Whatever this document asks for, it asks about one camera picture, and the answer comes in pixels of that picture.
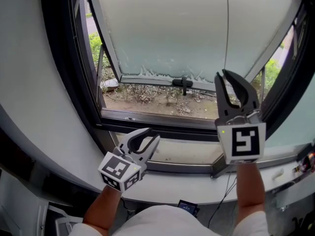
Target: frosted glass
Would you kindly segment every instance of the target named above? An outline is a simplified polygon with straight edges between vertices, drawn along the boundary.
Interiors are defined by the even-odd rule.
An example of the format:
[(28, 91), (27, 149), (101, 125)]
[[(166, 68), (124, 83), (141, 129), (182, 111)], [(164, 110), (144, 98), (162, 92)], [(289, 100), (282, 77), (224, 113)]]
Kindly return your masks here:
[(266, 147), (299, 145), (311, 143), (315, 138), (315, 77), (313, 76), (308, 88), (285, 119), (282, 125), (266, 141)]
[(286, 16), (291, 0), (228, 0), (226, 69), (245, 77), (267, 48)]
[(227, 0), (100, 0), (123, 74), (211, 78), (223, 69)]
[[(120, 141), (125, 134), (116, 133), (116, 135)], [(144, 149), (150, 140), (151, 137), (145, 138), (139, 150)], [(213, 164), (221, 155), (222, 149), (219, 143), (161, 138), (150, 160), (165, 163)]]
[(229, 0), (228, 8), (227, 0), (99, 1), (123, 75), (203, 82), (224, 68), (226, 48), (226, 69), (246, 76), (291, 3)]

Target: window glass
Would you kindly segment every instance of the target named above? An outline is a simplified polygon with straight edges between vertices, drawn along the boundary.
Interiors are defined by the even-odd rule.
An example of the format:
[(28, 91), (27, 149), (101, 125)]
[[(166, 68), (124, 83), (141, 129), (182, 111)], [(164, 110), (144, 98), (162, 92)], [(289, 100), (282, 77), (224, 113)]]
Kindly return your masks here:
[(138, 77), (144, 84), (161, 84), (186, 76), (197, 85), (212, 83), (224, 68), (245, 77), (272, 41), (291, 2), (99, 0), (97, 17), (105, 21), (106, 29), (101, 30), (111, 39), (118, 60), (114, 69), (122, 73), (122, 81), (134, 83), (124, 79)]
[[(85, 13), (86, 13), (85, 14), (86, 24), (87, 24), (88, 34), (89, 34), (90, 47), (91, 47), (91, 52), (93, 56), (93, 63), (94, 63), (95, 70), (97, 71), (99, 50), (100, 50), (100, 46), (102, 45), (102, 42), (101, 42), (99, 33), (97, 31), (94, 17), (92, 15), (88, 0), (84, 0), (84, 7), (85, 7)], [(105, 81), (114, 79), (115, 75), (105, 53), (103, 55), (101, 69), (102, 71), (101, 71), (100, 87), (103, 93), (106, 93)]]
[[(281, 42), (280, 46), (277, 48), (272, 57), (268, 60), (265, 65), (265, 82), (264, 82), (264, 91), (263, 98), (267, 96), (269, 90), (273, 86), (280, 70), (284, 64), (284, 61), (287, 58), (288, 51), (293, 40), (293, 26), (291, 26), (290, 30), (287, 32), (285, 38)], [(260, 72), (252, 81), (252, 86), (256, 89), (258, 98), (261, 97), (261, 82), (262, 82), (262, 72)]]
[[(118, 141), (125, 134), (116, 133)], [(140, 150), (151, 140), (143, 140)], [(184, 164), (213, 164), (222, 155), (220, 144), (161, 138), (151, 161)]]
[(315, 76), (281, 126), (266, 141), (266, 146), (286, 146), (313, 143), (315, 137), (314, 100)]

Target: black window frame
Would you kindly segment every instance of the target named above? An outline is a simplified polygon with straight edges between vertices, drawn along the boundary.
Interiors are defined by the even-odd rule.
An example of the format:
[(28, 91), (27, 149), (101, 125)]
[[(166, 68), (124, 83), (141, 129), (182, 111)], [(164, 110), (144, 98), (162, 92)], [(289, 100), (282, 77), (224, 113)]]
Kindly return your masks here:
[[(65, 88), (80, 118), (85, 126), (89, 127), (88, 131), (103, 153), (106, 153), (109, 149), (104, 148), (101, 138), (93, 134), (91, 127), (98, 130), (121, 133), (128, 133), (142, 127), (151, 127), (153, 135), (160, 134), (162, 138), (219, 142), (214, 120), (113, 111), (104, 108), (100, 110), (100, 104), (98, 103), (101, 100), (95, 97), (96, 91), (100, 90), (100, 88), (94, 90), (91, 87), (91, 85), (94, 85), (94, 79), (90, 73), (93, 73), (94, 65), (91, 68), (92, 54), (88, 38), (86, 37), (87, 30), (84, 29), (84, 26), (81, 29), (77, 27), (77, 24), (84, 25), (85, 19), (85, 14), (80, 10), (80, 6), (78, 12), (75, 13), (74, 7), (78, 2), (80, 0), (42, 0), (42, 10), (53, 58)], [(307, 16), (304, 18), (307, 23), (303, 23), (300, 29), (302, 44), (297, 50), (298, 53), (295, 59), (286, 59), (274, 86), (272, 86), (261, 104), (262, 119), (267, 124), (266, 139), (285, 121), (299, 102), (313, 77), (314, 68), (307, 69), (308, 63), (312, 61), (312, 47), (309, 40), (311, 38), (314, 39), (315, 34), (313, 2), (314, 0), (302, 0), (303, 6), (300, 8), (299, 13), (301, 11), (307, 12)], [(91, 0), (89, 0), (89, 4), (105, 54), (112, 66), (106, 43), (100, 34)], [(294, 41), (291, 43), (289, 54), (293, 51)], [(288, 106), (283, 108), (284, 102), (288, 99), (290, 99)], [(150, 164), (148, 168), (154, 171), (177, 173), (212, 172), (213, 177), (218, 177), (226, 172), (228, 166), (225, 165), (224, 158), (221, 156), (207, 170), (204, 170), (206, 167), (203, 166), (200, 167), (203, 170), (195, 170), (195, 168), (192, 170), (193, 166), (188, 164), (183, 167), (176, 166), (177, 170), (172, 170), (173, 166), (159, 170), (156, 165), (152, 166)]]

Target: window latch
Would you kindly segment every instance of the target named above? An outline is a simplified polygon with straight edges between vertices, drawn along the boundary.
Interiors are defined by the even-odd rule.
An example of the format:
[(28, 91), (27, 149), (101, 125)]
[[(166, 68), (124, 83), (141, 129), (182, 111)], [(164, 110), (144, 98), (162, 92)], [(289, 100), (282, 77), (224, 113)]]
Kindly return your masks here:
[(173, 86), (183, 87), (183, 96), (187, 94), (187, 88), (192, 87), (192, 81), (188, 81), (186, 77), (182, 77), (182, 79), (174, 79), (172, 81)]

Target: white shirt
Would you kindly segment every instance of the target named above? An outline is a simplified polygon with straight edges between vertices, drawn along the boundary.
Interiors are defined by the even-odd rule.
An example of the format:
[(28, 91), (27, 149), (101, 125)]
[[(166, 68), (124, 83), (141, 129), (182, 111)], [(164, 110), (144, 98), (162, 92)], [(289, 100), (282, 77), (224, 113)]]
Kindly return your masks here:
[[(219, 236), (187, 211), (173, 206), (152, 206), (129, 219), (113, 236)], [(85, 224), (73, 226), (70, 236), (101, 236)], [(269, 236), (266, 214), (258, 211), (243, 219), (233, 236)]]

